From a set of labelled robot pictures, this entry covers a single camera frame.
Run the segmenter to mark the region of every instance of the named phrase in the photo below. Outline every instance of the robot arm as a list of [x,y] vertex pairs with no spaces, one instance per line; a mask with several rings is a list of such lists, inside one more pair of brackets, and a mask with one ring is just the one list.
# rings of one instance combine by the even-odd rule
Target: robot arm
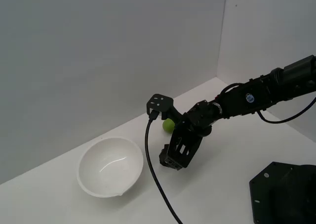
[[163,120],[170,118],[176,124],[170,144],[159,155],[160,163],[177,170],[187,167],[202,138],[211,133],[212,124],[218,119],[254,114],[315,91],[316,57],[312,55],[247,83],[234,83],[213,101],[198,102],[184,114],[174,108],[172,98],[155,94],[147,102],[147,114],[158,111]]

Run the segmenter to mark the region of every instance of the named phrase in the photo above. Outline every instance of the white bowl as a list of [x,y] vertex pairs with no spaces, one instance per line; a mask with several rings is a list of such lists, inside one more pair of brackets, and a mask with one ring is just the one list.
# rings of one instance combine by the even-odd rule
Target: white bowl
[[143,154],[133,141],[105,138],[83,154],[77,180],[81,188],[92,196],[122,195],[139,178],[143,163]]

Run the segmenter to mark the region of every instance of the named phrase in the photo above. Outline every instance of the screw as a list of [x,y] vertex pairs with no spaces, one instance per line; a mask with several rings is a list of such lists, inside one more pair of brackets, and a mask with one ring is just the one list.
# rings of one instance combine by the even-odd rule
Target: screw
[[314,87],[314,86],[315,86],[315,81],[313,81],[313,80],[307,81],[307,82],[306,82],[306,86],[307,86],[307,87]]

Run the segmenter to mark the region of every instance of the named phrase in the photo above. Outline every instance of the white table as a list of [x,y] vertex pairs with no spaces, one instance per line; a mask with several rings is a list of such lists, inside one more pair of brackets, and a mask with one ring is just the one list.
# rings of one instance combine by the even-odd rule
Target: white table
[[[214,78],[175,99],[180,112],[212,100],[226,85]],[[271,120],[276,118],[269,113]],[[144,151],[144,114],[0,186],[3,224],[175,223],[147,163],[135,186],[121,197],[101,199],[77,184],[77,162],[86,148],[105,136],[125,136]],[[157,176],[184,224],[251,224],[248,182],[272,161],[316,165],[316,144],[286,124],[270,125],[257,115],[217,121],[187,169],[159,164],[170,135],[156,120],[149,150]]]

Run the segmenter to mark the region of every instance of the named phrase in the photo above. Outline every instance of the tennis ball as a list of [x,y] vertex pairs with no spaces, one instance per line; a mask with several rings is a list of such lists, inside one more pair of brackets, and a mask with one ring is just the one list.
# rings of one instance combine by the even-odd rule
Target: tennis ball
[[162,123],[162,128],[165,132],[172,134],[173,130],[174,130],[174,126],[175,123],[171,120],[171,119],[166,119],[163,123]]

